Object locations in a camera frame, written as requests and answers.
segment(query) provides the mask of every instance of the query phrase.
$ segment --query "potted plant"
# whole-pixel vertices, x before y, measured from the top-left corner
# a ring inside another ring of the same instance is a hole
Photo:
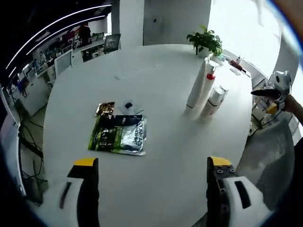
[[[186,39],[192,43],[196,51],[196,55],[201,58],[207,57],[209,54],[214,53],[219,56],[222,52],[222,41],[218,35],[214,35],[213,30],[207,30],[204,25],[200,25],[204,33],[199,32],[187,35]]]

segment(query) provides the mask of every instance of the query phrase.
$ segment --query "green packet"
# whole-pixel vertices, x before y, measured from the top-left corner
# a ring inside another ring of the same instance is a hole
[[[143,156],[146,118],[142,115],[99,116],[90,137],[89,149]]]

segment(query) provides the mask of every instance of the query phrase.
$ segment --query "white round table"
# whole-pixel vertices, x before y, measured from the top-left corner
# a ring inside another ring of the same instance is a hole
[[[73,162],[99,158],[99,221],[103,227],[191,227],[207,211],[208,156],[236,167],[250,128],[251,79],[218,70],[229,92],[208,122],[186,117],[188,95],[202,60],[189,45],[116,51],[57,77],[44,123],[50,187]],[[146,156],[88,150],[97,105],[134,99],[147,116]]]

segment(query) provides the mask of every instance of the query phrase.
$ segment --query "table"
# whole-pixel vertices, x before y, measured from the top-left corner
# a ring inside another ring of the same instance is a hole
[[[52,89],[44,123],[50,187],[76,159],[98,157],[101,226],[191,227],[207,211],[207,157],[225,157],[237,166],[252,108],[250,78],[225,68],[217,72],[215,83],[230,90],[213,119],[186,117],[201,61],[192,46],[153,45],[111,52],[63,72]],[[128,98],[147,115],[147,155],[89,151],[98,103],[115,101],[118,114]]]

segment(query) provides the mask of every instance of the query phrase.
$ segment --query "green leaves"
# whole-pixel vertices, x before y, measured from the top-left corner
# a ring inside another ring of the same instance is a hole
[[[186,36],[195,48],[196,54],[207,47],[214,55],[218,56],[223,52],[222,41],[218,35],[214,35],[214,30],[207,30],[206,26],[200,25],[204,33],[192,33]]]

